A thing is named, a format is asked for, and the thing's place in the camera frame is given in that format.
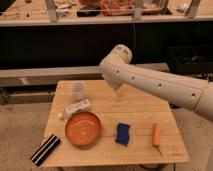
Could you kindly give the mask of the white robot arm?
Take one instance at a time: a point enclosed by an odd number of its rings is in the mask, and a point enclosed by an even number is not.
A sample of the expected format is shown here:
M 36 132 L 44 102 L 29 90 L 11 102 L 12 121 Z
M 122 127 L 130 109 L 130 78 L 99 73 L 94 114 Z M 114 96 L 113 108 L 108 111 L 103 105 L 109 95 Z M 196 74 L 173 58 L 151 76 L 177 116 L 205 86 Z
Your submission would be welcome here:
M 131 50 L 118 44 L 100 62 L 101 73 L 110 87 L 131 85 L 213 122 L 213 82 L 136 67 L 130 64 L 131 59 Z

